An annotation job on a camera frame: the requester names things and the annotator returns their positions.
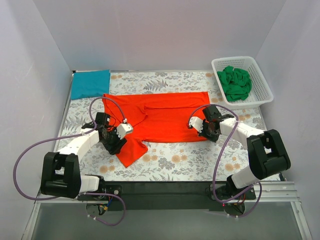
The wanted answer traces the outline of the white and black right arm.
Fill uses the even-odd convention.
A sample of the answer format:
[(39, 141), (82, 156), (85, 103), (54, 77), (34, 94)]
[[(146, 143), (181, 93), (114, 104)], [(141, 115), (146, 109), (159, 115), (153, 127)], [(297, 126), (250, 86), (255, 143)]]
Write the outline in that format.
[(223, 186), (216, 187), (216, 184), (212, 183), (213, 199), (220, 203), (227, 203), (244, 195), (261, 180), (290, 169), (291, 161), (277, 130), (251, 127), (241, 123), (232, 110), (223, 115), (219, 108), (220, 105), (215, 104), (200, 106), (204, 119), (191, 115), (188, 127), (195, 129), (198, 136), (214, 143), (220, 135), (226, 136), (224, 148), (229, 140), (233, 139), (247, 150), (247, 167), (228, 176)]

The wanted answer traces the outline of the orange t shirt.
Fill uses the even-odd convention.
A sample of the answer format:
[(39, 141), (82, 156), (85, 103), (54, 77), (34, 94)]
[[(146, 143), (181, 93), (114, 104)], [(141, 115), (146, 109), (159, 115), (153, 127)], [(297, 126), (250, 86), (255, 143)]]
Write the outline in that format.
[(133, 132), (116, 156), (129, 167), (142, 157), (151, 143), (189, 143), (205, 141), (195, 130), (188, 129), (191, 113), (210, 103), (204, 92), (158, 93), (136, 95), (103, 95), (105, 113), (119, 124), (127, 119)]

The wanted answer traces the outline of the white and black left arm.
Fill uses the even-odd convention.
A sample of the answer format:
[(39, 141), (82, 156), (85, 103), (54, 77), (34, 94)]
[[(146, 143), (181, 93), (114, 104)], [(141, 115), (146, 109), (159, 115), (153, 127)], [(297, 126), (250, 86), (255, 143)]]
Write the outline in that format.
[(94, 147), (101, 143), (110, 155), (121, 152), (127, 143), (126, 135), (133, 127), (126, 121), (115, 126), (111, 116), (98, 112), (95, 120), (81, 127), (81, 134), (57, 152), (44, 156), (40, 192), (44, 195), (74, 199), (80, 194), (106, 194), (104, 178), (99, 175), (82, 175), (80, 162)]

